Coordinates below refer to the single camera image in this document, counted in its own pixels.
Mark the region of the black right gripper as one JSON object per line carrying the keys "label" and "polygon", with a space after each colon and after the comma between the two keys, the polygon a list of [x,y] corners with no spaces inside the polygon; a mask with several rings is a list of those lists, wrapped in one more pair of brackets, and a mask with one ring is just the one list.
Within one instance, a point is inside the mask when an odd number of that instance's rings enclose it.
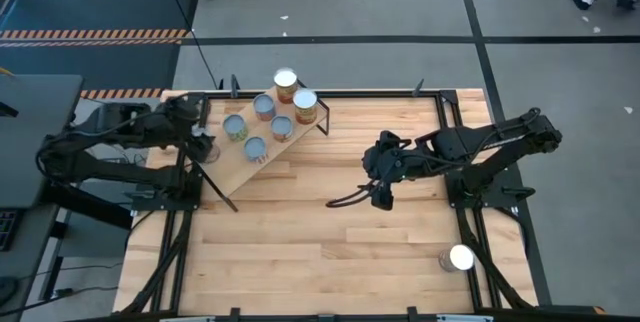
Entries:
{"label": "black right gripper", "polygon": [[388,130],[383,130],[375,144],[368,148],[362,165],[368,177],[379,182],[371,191],[371,205],[385,211],[394,206],[391,183],[405,178],[415,179],[419,171],[419,157],[415,150],[406,150],[410,139],[402,139]]}

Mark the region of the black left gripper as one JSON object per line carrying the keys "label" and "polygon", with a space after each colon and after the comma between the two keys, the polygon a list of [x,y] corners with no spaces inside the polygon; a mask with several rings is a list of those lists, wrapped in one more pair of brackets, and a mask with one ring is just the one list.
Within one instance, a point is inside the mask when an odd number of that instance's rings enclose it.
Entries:
{"label": "black left gripper", "polygon": [[186,154],[196,162],[205,162],[212,150],[212,140],[216,138],[208,125],[200,126],[201,98],[182,94],[169,97],[166,101],[166,115],[175,130],[185,140]]}

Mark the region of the grey translucent can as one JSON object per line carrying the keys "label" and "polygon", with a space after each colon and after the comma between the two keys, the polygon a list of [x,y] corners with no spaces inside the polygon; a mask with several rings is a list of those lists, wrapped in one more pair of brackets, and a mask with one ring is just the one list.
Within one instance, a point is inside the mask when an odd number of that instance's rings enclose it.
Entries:
{"label": "grey translucent can", "polygon": [[202,143],[202,158],[201,161],[204,163],[214,163],[219,159],[221,154],[220,148],[216,142],[216,138],[214,136],[203,135],[201,137]]}

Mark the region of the green dotted strawberry can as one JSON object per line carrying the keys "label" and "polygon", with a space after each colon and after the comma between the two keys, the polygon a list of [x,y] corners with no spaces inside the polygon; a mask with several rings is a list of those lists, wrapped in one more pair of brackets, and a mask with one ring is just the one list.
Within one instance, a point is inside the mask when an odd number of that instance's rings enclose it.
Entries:
{"label": "green dotted strawberry can", "polygon": [[239,114],[228,115],[223,121],[223,129],[232,142],[244,141],[248,136],[248,127]]}

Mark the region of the blue can with red print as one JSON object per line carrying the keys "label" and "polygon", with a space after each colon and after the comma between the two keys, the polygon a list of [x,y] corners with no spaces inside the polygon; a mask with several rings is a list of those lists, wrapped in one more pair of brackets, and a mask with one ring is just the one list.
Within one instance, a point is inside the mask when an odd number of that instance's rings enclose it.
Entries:
{"label": "blue can with red print", "polygon": [[262,137],[250,137],[244,144],[245,157],[251,163],[264,164],[268,160],[267,152],[267,144]]}

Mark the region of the colourful small box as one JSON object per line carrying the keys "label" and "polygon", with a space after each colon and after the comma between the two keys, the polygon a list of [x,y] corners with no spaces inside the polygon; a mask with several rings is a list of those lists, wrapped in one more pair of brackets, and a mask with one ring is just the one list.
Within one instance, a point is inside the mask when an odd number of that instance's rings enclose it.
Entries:
{"label": "colourful small box", "polygon": [[260,94],[253,99],[253,109],[260,121],[271,121],[276,116],[274,100],[267,94]]}

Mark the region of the orange can with green band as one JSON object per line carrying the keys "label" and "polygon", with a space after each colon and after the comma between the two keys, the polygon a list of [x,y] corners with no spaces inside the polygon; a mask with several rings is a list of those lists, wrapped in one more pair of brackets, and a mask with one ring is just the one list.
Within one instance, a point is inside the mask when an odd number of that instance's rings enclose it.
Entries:
{"label": "orange can with green band", "polygon": [[271,120],[271,131],[273,138],[278,142],[286,142],[293,135],[294,124],[285,115],[276,115]]}

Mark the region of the orange corn can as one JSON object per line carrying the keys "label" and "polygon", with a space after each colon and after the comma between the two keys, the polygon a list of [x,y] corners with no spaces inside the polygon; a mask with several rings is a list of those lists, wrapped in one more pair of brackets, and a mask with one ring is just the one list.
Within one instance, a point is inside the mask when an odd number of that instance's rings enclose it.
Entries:
{"label": "orange corn can", "polygon": [[298,77],[296,72],[288,67],[278,69],[273,77],[277,98],[281,103],[291,104],[298,90]]}
{"label": "orange corn can", "polygon": [[312,124],[317,118],[317,95],[307,88],[297,90],[293,97],[295,118],[300,124]]}

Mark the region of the black metal shelf leg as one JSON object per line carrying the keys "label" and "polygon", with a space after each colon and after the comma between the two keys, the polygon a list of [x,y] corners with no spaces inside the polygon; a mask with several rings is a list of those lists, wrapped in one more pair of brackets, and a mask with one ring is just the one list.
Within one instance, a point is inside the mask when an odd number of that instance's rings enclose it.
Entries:
{"label": "black metal shelf leg", "polygon": [[201,174],[202,178],[205,182],[214,190],[214,192],[218,195],[218,197],[235,213],[239,212],[239,209],[233,203],[233,201],[227,197],[220,188],[214,183],[205,169],[202,167],[201,163],[198,162],[195,158],[192,159],[193,167]]}
{"label": "black metal shelf leg", "polygon": [[318,93],[316,93],[316,96],[318,104],[317,109],[324,111],[325,117],[322,120],[317,119],[315,127],[325,136],[328,136],[330,131],[330,107],[321,99],[321,96]]}

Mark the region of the silver-topped can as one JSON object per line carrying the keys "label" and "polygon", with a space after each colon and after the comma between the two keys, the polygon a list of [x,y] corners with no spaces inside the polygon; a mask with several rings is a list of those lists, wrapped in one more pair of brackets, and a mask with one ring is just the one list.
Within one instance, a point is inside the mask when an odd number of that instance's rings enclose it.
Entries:
{"label": "silver-topped can", "polygon": [[439,254],[440,267],[447,272],[467,271],[475,264],[475,255],[464,244],[457,244]]}

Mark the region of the black hazard striped floor mat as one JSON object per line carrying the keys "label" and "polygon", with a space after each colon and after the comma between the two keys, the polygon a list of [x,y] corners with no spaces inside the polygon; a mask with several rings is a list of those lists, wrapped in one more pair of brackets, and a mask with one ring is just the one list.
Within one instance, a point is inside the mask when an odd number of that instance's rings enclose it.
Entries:
{"label": "black hazard striped floor mat", "polygon": [[172,87],[198,0],[15,0],[0,22],[0,67],[74,74],[88,98],[157,97]]}

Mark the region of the grey desk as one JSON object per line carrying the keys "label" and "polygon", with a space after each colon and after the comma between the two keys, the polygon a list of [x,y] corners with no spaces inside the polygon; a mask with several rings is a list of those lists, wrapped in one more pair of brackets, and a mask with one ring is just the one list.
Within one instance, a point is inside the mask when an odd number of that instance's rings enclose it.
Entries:
{"label": "grey desk", "polygon": [[0,117],[0,209],[38,203],[45,177],[36,153],[70,121],[83,82],[79,75],[0,75],[0,102],[18,111]]}

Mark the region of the black keyboard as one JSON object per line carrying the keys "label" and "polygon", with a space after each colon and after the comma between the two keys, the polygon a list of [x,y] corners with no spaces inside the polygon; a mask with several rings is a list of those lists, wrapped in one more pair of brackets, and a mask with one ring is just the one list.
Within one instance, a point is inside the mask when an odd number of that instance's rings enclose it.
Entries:
{"label": "black keyboard", "polygon": [[17,233],[21,212],[14,209],[0,209],[0,252],[8,251]]}

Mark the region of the black table frame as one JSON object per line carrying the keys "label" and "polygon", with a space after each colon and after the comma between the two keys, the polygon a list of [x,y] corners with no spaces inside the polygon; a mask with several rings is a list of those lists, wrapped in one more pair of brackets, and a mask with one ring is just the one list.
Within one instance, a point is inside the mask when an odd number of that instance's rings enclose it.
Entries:
{"label": "black table frame", "polygon": [[233,212],[205,189],[193,214],[178,311],[216,321],[422,320],[473,309],[469,277],[446,272],[439,253],[459,228],[442,178],[403,182],[385,212],[361,203],[329,209],[330,199],[366,182],[364,151],[382,130],[416,138],[442,123],[480,127],[492,120],[480,89],[323,90],[330,131],[310,130],[230,197]]}

